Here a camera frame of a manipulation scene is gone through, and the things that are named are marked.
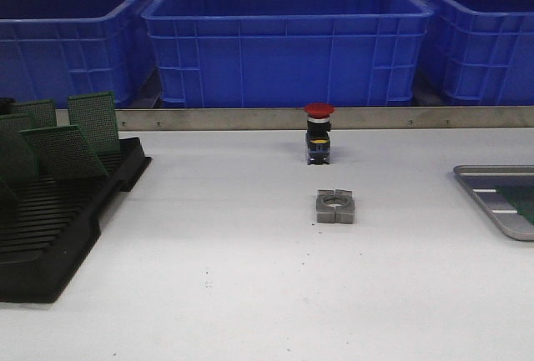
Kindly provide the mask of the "green perfboard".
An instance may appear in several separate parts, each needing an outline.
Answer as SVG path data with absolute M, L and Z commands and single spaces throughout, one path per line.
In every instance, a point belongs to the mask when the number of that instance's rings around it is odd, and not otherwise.
M 96 154 L 120 152 L 113 92 L 68 97 L 68 117 L 78 125 Z
M 38 177 L 38 160 L 20 133 L 33 128 L 28 113 L 1 116 L 1 179 L 8 184 Z
M 10 106 L 11 113 L 28 113 L 35 128 L 52 128 L 57 126 L 55 102 L 44 99 L 28 102 L 15 102 Z
M 55 180 L 108 176 L 77 125 L 26 129 L 20 134 Z
M 0 178 L 0 205 L 1 209 L 11 209 L 18 205 L 19 198 L 3 178 Z
M 530 224 L 534 222 L 532 186 L 497 186 L 496 191 Z

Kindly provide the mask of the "silver metal tray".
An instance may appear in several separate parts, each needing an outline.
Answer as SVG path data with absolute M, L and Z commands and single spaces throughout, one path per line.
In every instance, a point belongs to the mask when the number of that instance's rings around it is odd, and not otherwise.
M 533 224 L 523 218 L 497 191 L 497 186 L 532 186 L 532 165 L 460 165 L 454 174 L 484 213 L 509 238 L 533 240 Z

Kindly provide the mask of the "black slotted board rack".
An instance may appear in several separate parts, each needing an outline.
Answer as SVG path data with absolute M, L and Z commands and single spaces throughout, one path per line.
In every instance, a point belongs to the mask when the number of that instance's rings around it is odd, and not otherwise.
M 3 98 L 1 116 L 16 101 Z M 119 138 L 120 152 L 97 154 L 108 176 L 55 180 L 38 157 L 38 177 L 8 184 L 18 205 L 1 209 L 1 299 L 55 301 L 98 240 L 100 213 L 131 190 L 150 163 L 138 138 Z

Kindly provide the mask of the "red emergency stop button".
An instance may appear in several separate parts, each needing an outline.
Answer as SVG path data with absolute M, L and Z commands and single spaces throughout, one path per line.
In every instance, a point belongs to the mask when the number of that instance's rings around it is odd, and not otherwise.
M 327 103 L 310 103 L 304 107 L 307 113 L 307 164 L 330 163 L 330 116 L 335 108 Z

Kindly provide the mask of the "grey metal clamp block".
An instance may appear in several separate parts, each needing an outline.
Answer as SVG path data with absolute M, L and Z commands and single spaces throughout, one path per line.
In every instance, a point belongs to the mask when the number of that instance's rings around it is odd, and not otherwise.
M 350 190 L 320 189 L 315 200 L 315 216 L 317 223 L 355 222 L 355 200 Z

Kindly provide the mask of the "blue plastic crate middle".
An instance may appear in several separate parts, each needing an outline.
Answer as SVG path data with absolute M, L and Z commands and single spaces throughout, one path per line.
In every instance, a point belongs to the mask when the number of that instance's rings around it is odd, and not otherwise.
M 143 14 L 176 108 L 406 105 L 420 0 L 154 0 Z

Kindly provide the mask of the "blue plastic crate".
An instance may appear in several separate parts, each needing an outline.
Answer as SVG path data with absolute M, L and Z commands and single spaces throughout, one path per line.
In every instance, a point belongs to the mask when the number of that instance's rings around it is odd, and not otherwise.
M 176 108 L 406 105 L 420 0 L 154 0 L 143 14 Z
M 154 75 L 153 0 L 1 0 L 1 95 L 20 102 L 111 91 L 127 107 Z
M 421 0 L 418 71 L 450 105 L 533 103 L 533 0 Z

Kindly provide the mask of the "blue plastic crate right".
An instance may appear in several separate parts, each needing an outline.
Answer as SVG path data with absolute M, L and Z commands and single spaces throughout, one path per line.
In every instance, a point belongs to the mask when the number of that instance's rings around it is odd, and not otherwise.
M 533 0 L 421 0 L 418 71 L 450 105 L 533 103 Z

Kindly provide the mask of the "blue plastic crate left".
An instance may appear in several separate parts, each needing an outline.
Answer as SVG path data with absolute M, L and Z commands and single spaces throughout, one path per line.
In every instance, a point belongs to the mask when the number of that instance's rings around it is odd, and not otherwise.
M 154 75 L 153 0 L 1 0 L 1 95 L 20 102 L 111 91 L 127 107 Z

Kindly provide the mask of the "steel shelf frame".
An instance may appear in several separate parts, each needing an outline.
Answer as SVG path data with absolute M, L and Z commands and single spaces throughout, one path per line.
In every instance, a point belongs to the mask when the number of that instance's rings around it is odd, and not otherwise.
M 301 108 L 119 109 L 120 131 L 304 130 Z M 531 128 L 532 106 L 337 108 L 332 128 Z

